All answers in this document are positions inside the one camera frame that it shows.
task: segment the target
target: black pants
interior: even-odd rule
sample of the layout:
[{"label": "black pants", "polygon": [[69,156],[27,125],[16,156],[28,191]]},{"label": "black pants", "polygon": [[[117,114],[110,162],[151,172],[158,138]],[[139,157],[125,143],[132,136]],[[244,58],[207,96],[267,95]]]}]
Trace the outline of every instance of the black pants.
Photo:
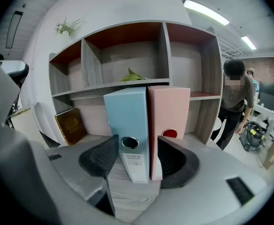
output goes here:
[{"label": "black pants", "polygon": [[[240,116],[241,116],[241,112],[230,112],[222,107],[220,108],[218,117],[221,120],[221,123],[223,123],[223,121],[225,119],[227,119],[227,122],[226,122],[225,128],[223,130],[223,133],[221,135],[221,138],[216,143],[222,150],[224,150],[225,147],[230,142],[230,140],[234,134],[234,131],[238,125]],[[212,135],[211,135],[212,140],[214,140],[217,137],[220,130],[221,129],[218,129],[212,133]]]}]

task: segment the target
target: pink binder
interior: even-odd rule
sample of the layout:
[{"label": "pink binder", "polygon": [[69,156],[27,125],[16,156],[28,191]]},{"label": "pink binder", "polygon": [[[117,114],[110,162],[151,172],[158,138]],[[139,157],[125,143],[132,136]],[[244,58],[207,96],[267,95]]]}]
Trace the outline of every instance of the pink binder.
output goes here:
[{"label": "pink binder", "polygon": [[162,180],[158,159],[158,136],[183,139],[190,100],[190,89],[172,86],[148,87],[148,120],[151,149],[151,179]]}]

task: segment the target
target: green plant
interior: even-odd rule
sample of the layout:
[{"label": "green plant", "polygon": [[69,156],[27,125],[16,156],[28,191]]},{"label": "green plant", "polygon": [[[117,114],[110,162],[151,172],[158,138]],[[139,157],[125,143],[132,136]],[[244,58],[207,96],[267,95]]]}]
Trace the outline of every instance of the green plant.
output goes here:
[{"label": "green plant", "polygon": [[83,22],[83,20],[81,18],[75,20],[73,23],[66,22],[66,19],[67,18],[65,17],[64,22],[57,25],[56,33],[62,34],[64,31],[67,31],[68,34],[71,35],[75,31],[76,26]]},{"label": "green plant", "polygon": [[124,76],[120,82],[126,82],[126,81],[136,81],[136,80],[144,80],[146,78],[143,78],[139,74],[134,73],[131,69],[129,69],[129,74]]}]

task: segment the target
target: ceiling light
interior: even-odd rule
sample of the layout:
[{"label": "ceiling light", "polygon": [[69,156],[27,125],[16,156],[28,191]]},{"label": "ceiling light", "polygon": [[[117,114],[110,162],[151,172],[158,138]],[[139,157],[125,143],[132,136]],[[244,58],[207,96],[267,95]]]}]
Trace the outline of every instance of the ceiling light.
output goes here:
[{"label": "ceiling light", "polygon": [[16,34],[16,30],[18,27],[18,24],[20,22],[20,19],[22,17],[23,13],[19,11],[15,11],[8,30],[8,36],[7,36],[7,42],[6,42],[6,48],[12,48],[14,43],[14,38]]},{"label": "ceiling light", "polygon": [[200,13],[203,13],[213,19],[215,19],[216,21],[218,21],[219,23],[221,23],[222,25],[227,25],[229,24],[230,22],[225,19],[223,16],[219,15],[218,13],[212,11],[211,9],[203,6],[203,5],[200,5],[196,2],[193,2],[193,1],[190,1],[190,0],[186,0],[184,2],[184,6],[186,8],[189,8],[189,9],[192,9],[192,10],[195,10],[195,11],[198,11]]},{"label": "ceiling light", "polygon": [[255,45],[249,40],[247,36],[241,38],[252,50],[255,50]]}]

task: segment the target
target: brown book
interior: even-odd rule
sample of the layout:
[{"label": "brown book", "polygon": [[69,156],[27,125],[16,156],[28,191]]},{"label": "brown book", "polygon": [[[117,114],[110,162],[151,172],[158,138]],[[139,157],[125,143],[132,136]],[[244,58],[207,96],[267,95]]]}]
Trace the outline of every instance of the brown book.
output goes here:
[{"label": "brown book", "polygon": [[61,112],[55,115],[55,118],[68,145],[76,144],[86,136],[87,133],[77,108]]}]

